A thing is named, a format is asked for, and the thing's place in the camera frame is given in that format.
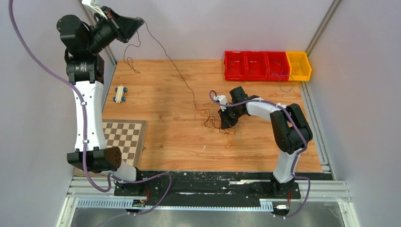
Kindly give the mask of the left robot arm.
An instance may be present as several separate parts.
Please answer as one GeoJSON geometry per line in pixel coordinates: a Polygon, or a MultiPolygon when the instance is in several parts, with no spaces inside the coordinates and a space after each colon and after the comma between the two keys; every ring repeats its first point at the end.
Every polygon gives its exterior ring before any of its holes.
{"type": "Polygon", "coordinates": [[[133,196],[144,192],[145,184],[137,178],[137,168],[122,159],[118,147],[108,147],[103,131],[102,94],[104,60],[100,52],[112,41],[127,43],[143,25],[141,18],[124,17],[103,6],[90,26],[75,15],[63,16],[57,30],[66,50],[66,73],[76,103],[77,135],[74,151],[67,162],[85,172],[112,174],[128,181],[126,189],[133,196]]]}

